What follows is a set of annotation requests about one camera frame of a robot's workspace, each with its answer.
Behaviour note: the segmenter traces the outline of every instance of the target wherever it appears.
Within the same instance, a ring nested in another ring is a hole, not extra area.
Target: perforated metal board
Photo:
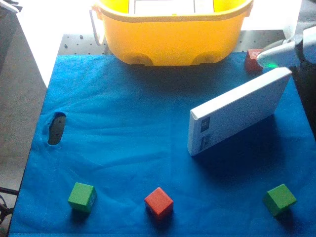
[[[272,42],[285,39],[283,30],[241,31],[234,52],[243,52],[248,49],[264,48]],[[112,54],[106,42],[98,46],[93,34],[63,35],[58,55],[102,55]]]

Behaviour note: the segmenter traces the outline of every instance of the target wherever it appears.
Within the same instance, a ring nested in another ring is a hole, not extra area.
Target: red cube
[[[257,56],[261,51],[262,49],[250,49],[247,51],[245,60],[245,67],[247,71],[252,72],[262,70],[262,67],[257,63]]]
[[[173,200],[158,187],[145,198],[145,205],[149,208],[156,220],[160,221],[171,213],[173,209]]]

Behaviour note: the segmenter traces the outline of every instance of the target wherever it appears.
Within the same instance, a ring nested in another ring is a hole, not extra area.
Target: green cube
[[[93,186],[75,183],[68,199],[69,205],[78,211],[90,213],[97,193]]]
[[[277,216],[296,203],[295,196],[285,184],[271,189],[263,197],[263,203],[267,206],[273,216]]]

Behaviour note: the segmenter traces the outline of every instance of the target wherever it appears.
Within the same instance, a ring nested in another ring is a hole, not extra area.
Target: wooden block
[[[173,209],[173,200],[158,187],[145,198],[145,205],[156,220],[160,221],[171,213]]]
[[[262,49],[250,49],[247,51],[245,59],[245,68],[247,71],[261,71],[262,67],[257,63],[257,56],[262,51]]]
[[[267,206],[273,216],[277,216],[296,203],[295,196],[285,184],[281,184],[266,193],[263,203]]]
[[[75,183],[68,203],[75,210],[90,213],[96,197],[97,193],[93,186]]]

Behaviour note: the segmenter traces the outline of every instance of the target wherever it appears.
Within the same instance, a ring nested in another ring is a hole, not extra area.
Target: gray floor
[[[11,28],[15,15],[6,15]],[[46,93],[46,87],[23,31],[17,24],[0,70],[0,186],[18,190],[22,180],[33,134]],[[2,195],[8,207],[15,196]],[[11,216],[0,226],[5,236]]]

